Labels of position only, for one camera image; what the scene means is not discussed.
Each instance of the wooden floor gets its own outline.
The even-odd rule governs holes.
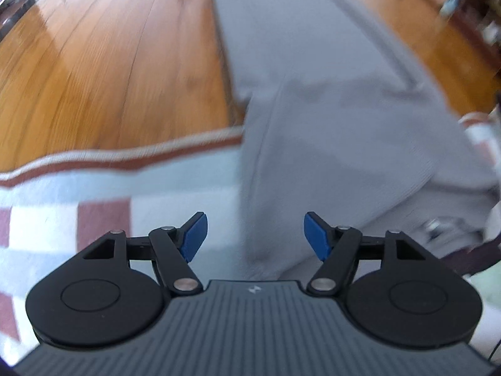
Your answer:
[[[363,0],[464,114],[501,87],[425,0]],[[0,42],[0,171],[231,124],[210,0],[41,0]]]

